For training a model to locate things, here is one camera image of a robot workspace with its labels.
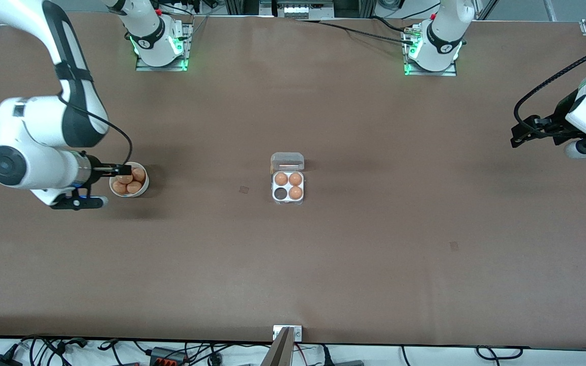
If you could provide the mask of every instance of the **white bowl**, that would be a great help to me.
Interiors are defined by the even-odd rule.
[[[116,180],[116,176],[111,176],[109,180],[110,190],[112,191],[112,193],[118,195],[119,197],[139,197],[144,192],[146,192],[146,190],[149,189],[149,173],[146,171],[146,168],[144,168],[144,166],[139,163],[128,162],[126,163],[126,165],[130,165],[133,168],[141,168],[144,170],[144,173],[146,173],[146,179],[144,179],[144,184],[141,186],[141,189],[136,194],[120,195],[112,189],[112,183],[114,183],[114,181]]]

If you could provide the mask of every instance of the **black circular hole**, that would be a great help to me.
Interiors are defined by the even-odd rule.
[[[276,199],[285,199],[286,198],[287,192],[284,188],[277,188],[275,190],[275,198]]]

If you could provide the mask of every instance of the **egg carton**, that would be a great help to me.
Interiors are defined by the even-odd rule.
[[[284,173],[286,174],[286,184],[283,186],[278,185],[277,183],[275,183],[275,175],[277,175],[277,173]],[[302,176],[302,182],[300,183],[300,185],[298,185],[298,187],[300,187],[300,189],[302,190],[302,197],[300,197],[299,199],[292,199],[290,197],[290,195],[288,194],[288,192],[290,192],[291,188],[295,187],[294,185],[291,185],[289,178],[291,176],[291,174],[293,173],[297,173],[300,174],[300,176]],[[304,174],[301,171],[276,171],[275,173],[273,173],[270,176],[270,194],[273,197],[273,199],[275,200],[275,203],[295,203],[295,204],[302,204],[302,200],[304,199]],[[286,190],[286,197],[284,199],[278,199],[277,196],[275,196],[275,191],[283,188]]]

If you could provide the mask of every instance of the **white bracket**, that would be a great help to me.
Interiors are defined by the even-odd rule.
[[[277,325],[273,326],[273,341],[279,335],[279,331],[282,330],[283,327],[292,327],[295,334],[295,343],[302,342],[302,326],[289,326],[289,325]]]

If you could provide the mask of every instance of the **bowl of eggs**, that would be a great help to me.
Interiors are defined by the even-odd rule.
[[[149,175],[139,163],[128,162],[132,175],[117,175],[110,178],[110,190],[119,197],[137,197],[149,189]]]

